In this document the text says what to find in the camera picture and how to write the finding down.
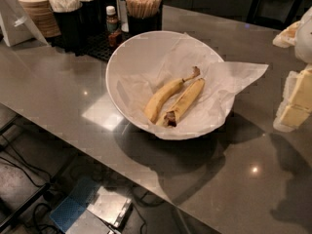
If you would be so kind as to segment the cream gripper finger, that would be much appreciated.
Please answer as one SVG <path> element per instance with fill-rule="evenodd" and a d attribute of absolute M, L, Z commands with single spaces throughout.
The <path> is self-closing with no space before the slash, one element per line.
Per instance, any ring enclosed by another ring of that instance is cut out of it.
<path fill-rule="evenodd" d="M 295 34 L 299 28 L 300 21 L 296 21 L 279 33 L 272 41 L 274 46 L 288 48 L 295 44 Z"/>
<path fill-rule="evenodd" d="M 291 71 L 286 79 L 283 100 L 273 127 L 281 132 L 298 129 L 312 113 L 312 68 Z"/>

